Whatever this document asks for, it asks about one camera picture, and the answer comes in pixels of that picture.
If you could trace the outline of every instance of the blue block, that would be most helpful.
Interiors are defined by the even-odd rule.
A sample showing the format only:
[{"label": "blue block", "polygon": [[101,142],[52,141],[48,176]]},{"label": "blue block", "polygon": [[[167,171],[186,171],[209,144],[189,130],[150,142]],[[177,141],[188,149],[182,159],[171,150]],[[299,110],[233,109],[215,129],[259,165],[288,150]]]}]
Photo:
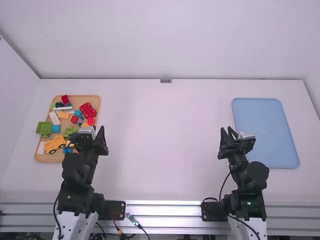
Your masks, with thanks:
[{"label": "blue block", "polygon": [[73,151],[74,151],[74,149],[71,148],[71,147],[65,147],[65,148],[63,148],[63,153],[64,153],[64,154],[66,154],[66,153],[72,154]]},{"label": "blue block", "polygon": [[81,127],[83,122],[84,122],[84,117],[82,116],[78,119],[78,126]]},{"label": "blue block", "polygon": [[83,112],[80,111],[80,110],[75,110],[74,115],[77,116],[77,117],[79,117],[79,118],[81,118],[82,115],[83,115]]},{"label": "blue block", "polygon": [[52,125],[52,132],[58,134],[61,132],[61,125]]}]

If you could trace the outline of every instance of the yellow toy car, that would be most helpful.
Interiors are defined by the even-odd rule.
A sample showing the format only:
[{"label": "yellow toy car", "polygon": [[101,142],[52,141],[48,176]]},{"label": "yellow toy car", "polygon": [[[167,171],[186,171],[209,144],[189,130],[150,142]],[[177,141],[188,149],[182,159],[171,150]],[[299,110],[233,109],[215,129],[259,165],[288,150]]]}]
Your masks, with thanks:
[{"label": "yellow toy car", "polygon": [[53,140],[46,141],[44,149],[47,154],[54,154],[57,149],[63,149],[66,146],[66,141],[62,135],[55,136]]}]

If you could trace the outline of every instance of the toy car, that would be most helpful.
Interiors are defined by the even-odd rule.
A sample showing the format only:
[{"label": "toy car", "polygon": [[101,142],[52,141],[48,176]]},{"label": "toy car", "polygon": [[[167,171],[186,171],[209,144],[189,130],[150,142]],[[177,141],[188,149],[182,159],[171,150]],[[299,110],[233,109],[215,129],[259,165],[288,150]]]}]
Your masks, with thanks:
[{"label": "toy car", "polygon": [[55,136],[53,140],[46,141],[44,149],[47,154],[54,154],[57,149],[62,149],[66,146],[66,141],[62,135]]},{"label": "toy car", "polygon": [[97,111],[91,106],[89,102],[81,105],[79,109],[84,114],[85,118],[93,118],[97,115]]},{"label": "toy car", "polygon": [[64,138],[68,138],[71,134],[79,132],[78,127],[68,126],[63,134]]}]

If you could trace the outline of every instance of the cable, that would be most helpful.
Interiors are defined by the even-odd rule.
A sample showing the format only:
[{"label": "cable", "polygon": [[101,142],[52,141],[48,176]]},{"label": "cable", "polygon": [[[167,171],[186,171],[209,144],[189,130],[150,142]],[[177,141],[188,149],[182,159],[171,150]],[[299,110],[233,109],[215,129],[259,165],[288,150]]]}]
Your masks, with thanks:
[{"label": "cable", "polygon": [[144,233],[145,233],[145,235],[147,236],[148,240],[150,240],[150,237],[149,237],[148,233],[147,233],[143,228],[141,228],[141,230],[144,231]]},{"label": "cable", "polygon": [[[65,184],[65,181],[63,181],[61,183],[60,189],[63,187],[64,184]],[[56,225],[58,226],[58,229],[59,229],[58,240],[61,240],[62,239],[62,237],[61,237],[61,226],[60,226],[60,223],[58,221],[57,214],[56,214],[56,204],[57,204],[57,201],[58,201],[58,198],[59,198],[59,194],[60,194],[60,192],[58,193],[58,196],[56,196],[56,199],[55,199],[54,204],[53,204],[53,217],[54,217]]]},{"label": "cable", "polygon": [[210,212],[210,211],[207,209],[206,205],[204,204],[206,200],[214,200],[214,201],[216,201],[216,202],[218,202],[218,200],[217,200],[216,198],[214,198],[214,197],[206,197],[205,199],[203,199],[203,201],[202,201],[202,203],[201,203],[201,206],[203,206],[204,211],[206,211],[206,212],[209,213],[209,214],[212,214],[212,212]]},{"label": "cable", "polygon": [[240,219],[234,217],[234,216],[231,216],[230,214],[228,214],[228,217],[229,218],[232,218],[234,220],[237,220],[238,222],[242,223],[243,225],[245,225],[246,227],[248,227],[252,232],[254,232],[254,234],[256,235],[256,237],[258,238],[258,240],[261,240],[258,233],[252,228],[250,227],[248,224],[246,224],[244,221],[241,221]]},{"label": "cable", "polygon": [[[113,219],[113,218],[114,218],[114,217],[113,217],[113,214],[117,214],[117,215],[121,215],[121,214],[116,213],[116,212],[111,212],[113,224],[114,224],[114,226],[116,226],[116,228],[118,228],[118,226],[116,225],[115,220]],[[105,238],[107,238],[107,235],[112,235],[112,236],[121,237],[120,234],[106,233],[106,232],[104,231],[104,229],[102,228],[102,226],[101,226],[98,222],[96,222],[95,224],[97,224],[97,225],[100,227],[100,229],[101,229],[101,231],[103,232],[103,235],[104,235]],[[130,235],[130,236],[127,236],[127,235],[125,235],[124,233],[122,233],[122,234],[123,234],[123,236],[124,236],[125,239],[131,239],[131,238],[133,238],[133,237],[136,235],[136,234],[132,234],[132,235]]]},{"label": "cable", "polygon": [[225,179],[223,181],[223,184],[221,186],[220,193],[219,193],[219,203],[221,202],[222,189],[224,189],[224,186],[225,186],[226,181],[227,181],[228,177],[230,176],[230,174],[231,174],[231,172],[229,172],[228,175],[225,177]]}]

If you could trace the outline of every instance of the table surface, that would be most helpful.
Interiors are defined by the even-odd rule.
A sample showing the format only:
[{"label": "table surface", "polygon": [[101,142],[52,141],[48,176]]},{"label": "table surface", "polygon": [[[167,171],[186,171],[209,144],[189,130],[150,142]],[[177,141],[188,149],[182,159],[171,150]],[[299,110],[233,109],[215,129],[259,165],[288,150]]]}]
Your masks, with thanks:
[{"label": "table surface", "polygon": [[[267,203],[319,205],[320,122],[302,80],[46,79],[41,80],[0,186],[0,202],[52,203],[61,163],[39,163],[35,129],[56,95],[98,95],[101,156],[92,186],[106,199],[200,201],[217,197],[228,161],[218,160],[220,128],[234,127],[234,98],[281,101],[300,158],[296,169],[271,169]],[[224,193],[235,189],[230,178]]]}]

